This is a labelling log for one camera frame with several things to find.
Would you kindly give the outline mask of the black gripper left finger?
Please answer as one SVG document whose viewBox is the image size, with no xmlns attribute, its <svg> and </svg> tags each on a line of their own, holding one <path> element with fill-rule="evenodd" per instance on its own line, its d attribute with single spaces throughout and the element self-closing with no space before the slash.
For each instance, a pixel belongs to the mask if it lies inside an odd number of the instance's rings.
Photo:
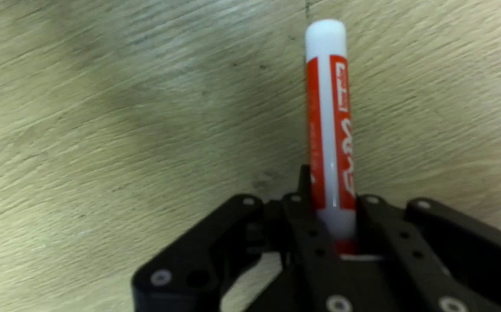
<svg viewBox="0 0 501 312">
<path fill-rule="evenodd" d="M 305 281 L 303 239 L 294 215 L 308 194 L 308 166 L 298 172 L 294 192 L 263 201 L 234 194 L 131 276 L 133 312 L 221 312 L 223 296 L 266 255 L 280 272 L 244 312 L 306 312 L 313 307 Z"/>
</svg>

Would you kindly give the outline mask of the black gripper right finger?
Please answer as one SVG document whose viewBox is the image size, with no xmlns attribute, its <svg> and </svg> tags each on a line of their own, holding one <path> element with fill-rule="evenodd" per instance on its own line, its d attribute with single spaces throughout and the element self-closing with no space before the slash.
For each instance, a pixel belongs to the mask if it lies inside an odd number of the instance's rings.
<svg viewBox="0 0 501 312">
<path fill-rule="evenodd" d="M 501 312 L 501 231 L 440 201 L 357 199 L 357 234 L 327 260 L 320 312 Z"/>
</svg>

